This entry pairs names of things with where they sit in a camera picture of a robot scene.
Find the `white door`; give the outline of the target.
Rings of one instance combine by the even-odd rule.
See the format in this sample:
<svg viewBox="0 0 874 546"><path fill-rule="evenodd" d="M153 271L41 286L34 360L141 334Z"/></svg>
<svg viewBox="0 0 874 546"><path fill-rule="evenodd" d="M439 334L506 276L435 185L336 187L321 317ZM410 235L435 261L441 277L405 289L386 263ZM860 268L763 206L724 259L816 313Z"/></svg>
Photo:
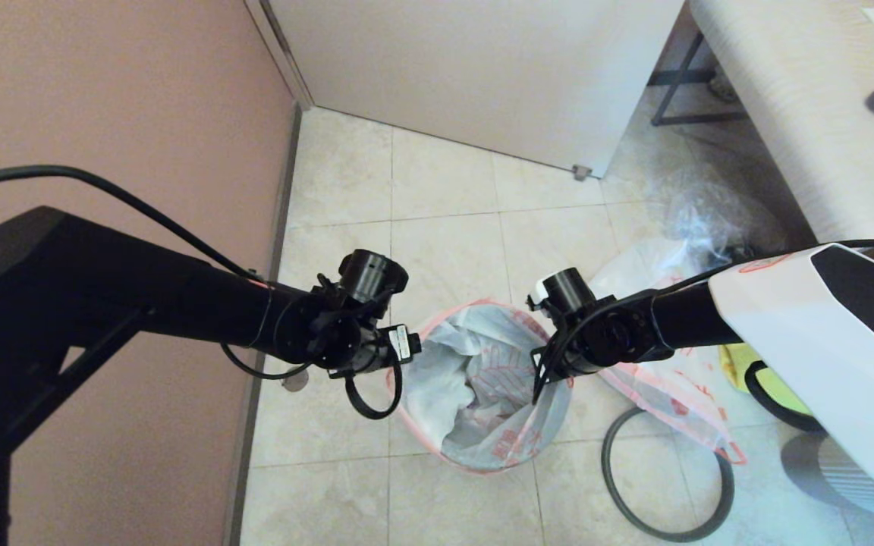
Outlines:
<svg viewBox="0 0 874 546"><path fill-rule="evenodd" d="M316 106L604 177L684 0L268 0Z"/></svg>

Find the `clear plastic bag with dark items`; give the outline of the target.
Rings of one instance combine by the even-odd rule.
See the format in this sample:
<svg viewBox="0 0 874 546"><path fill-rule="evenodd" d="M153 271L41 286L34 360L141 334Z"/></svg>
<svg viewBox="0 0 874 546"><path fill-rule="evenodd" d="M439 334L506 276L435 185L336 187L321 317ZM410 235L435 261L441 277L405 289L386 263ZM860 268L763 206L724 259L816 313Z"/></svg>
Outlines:
<svg viewBox="0 0 874 546"><path fill-rule="evenodd" d="M704 264L739 262L787 249L781 222L749 194L725 183L712 167L677 170L663 183L662 230Z"/></svg>

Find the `white door frame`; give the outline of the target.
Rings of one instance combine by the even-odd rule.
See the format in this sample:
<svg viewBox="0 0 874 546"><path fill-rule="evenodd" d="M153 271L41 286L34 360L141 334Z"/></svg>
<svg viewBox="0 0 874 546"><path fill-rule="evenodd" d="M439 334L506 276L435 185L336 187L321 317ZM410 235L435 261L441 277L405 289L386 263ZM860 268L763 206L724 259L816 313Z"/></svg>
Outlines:
<svg viewBox="0 0 874 546"><path fill-rule="evenodd" d="M304 77L300 72L297 62L292 55L285 32L281 30L278 18L271 6L270 0L243 0L243 3L252 15L254 25L263 38L263 42L270 53L271 58L278 67L282 79L287 84L289 93L294 102L303 111L309 111L315 107L315 101L311 96Z"/></svg>

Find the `white plastic bag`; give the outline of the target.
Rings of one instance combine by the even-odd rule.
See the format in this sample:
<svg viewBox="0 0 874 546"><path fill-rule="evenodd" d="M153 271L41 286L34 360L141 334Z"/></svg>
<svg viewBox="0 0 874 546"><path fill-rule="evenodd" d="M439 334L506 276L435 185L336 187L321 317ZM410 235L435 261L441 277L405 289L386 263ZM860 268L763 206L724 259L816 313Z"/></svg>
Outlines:
<svg viewBox="0 0 874 546"><path fill-rule="evenodd" d="M587 284L597 297L623 300L645 289L665 289L701 270L687 243L649 237L621 251ZM729 431L728 411L711 386L718 370L718 351L708 347L676 350L664 362L617 364L598 375L663 424L745 466L748 457Z"/></svg>

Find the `grey metal baseboard strip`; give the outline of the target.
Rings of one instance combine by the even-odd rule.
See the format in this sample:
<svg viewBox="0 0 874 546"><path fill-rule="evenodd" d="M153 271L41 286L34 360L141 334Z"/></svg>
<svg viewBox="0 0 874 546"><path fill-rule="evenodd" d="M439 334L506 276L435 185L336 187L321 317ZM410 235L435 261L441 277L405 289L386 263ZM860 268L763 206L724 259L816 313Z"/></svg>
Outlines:
<svg viewBox="0 0 874 546"><path fill-rule="evenodd" d="M304 108L300 105L295 105L291 118L287 160L285 160L285 166L282 169L281 179L278 180L276 193L272 255L265 275L265 279L271 282L278 279L278 273L280 272L282 246L284 246L285 231L287 231L289 200L291 200L292 184L294 184L294 169L303 115ZM247 477L249 477L258 400L262 386L263 380L259 378L250 377L246 383L238 435L236 436L234 473L230 479L229 506L225 521L226 535L225 540L223 540L223 546L240 546L241 542Z"/></svg>

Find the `white ribbed round stool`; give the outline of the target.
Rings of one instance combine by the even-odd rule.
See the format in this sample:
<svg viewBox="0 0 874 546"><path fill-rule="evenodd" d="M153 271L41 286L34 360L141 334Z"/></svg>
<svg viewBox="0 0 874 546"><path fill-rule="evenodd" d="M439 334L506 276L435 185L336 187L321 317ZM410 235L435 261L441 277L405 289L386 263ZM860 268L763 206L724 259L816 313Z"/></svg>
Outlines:
<svg viewBox="0 0 874 546"><path fill-rule="evenodd" d="M824 504L874 514L874 480L825 433L805 433L780 450L795 487Z"/></svg>

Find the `yellow fabric bag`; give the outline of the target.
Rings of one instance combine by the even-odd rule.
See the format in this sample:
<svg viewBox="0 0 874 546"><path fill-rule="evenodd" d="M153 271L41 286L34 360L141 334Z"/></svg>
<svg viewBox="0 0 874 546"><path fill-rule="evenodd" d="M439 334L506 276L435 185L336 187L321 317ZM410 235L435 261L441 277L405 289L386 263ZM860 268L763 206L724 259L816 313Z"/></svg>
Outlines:
<svg viewBox="0 0 874 546"><path fill-rule="evenodd" d="M874 259L874 249L867 251L865 255ZM726 379L731 382L733 387L743 391L743 393L750 393L746 383L748 369L760 360L762 357L746 344L729 344L719 349L719 365L724 371ZM768 369L768 367L757 369L756 373L753 373L753 377L759 384L760 390L772 400L769 404L770 413L791 411L808 418L814 416L808 406L777 376L773 369Z"/></svg>

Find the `light wood grain table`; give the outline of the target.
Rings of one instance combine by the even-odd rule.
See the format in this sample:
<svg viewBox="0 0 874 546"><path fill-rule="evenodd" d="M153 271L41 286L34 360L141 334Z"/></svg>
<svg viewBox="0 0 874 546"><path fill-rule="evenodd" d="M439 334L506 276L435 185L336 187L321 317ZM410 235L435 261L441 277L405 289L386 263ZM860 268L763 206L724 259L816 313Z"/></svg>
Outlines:
<svg viewBox="0 0 874 546"><path fill-rule="evenodd" d="M689 0L816 239L874 238L874 0Z"/></svg>

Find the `fresh white pink-trimmed bag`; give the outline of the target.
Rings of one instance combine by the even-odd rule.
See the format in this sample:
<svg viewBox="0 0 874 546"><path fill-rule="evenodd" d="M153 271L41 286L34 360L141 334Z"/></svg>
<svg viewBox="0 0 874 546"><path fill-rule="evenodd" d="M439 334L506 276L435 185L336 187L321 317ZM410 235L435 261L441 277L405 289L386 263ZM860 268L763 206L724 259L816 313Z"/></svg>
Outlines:
<svg viewBox="0 0 874 546"><path fill-rule="evenodd" d="M428 452L478 475L529 463L558 436L574 383L549 384L532 402L532 350L547 331L527 311L475 300L419 327L422 353L386 378L398 418Z"/></svg>

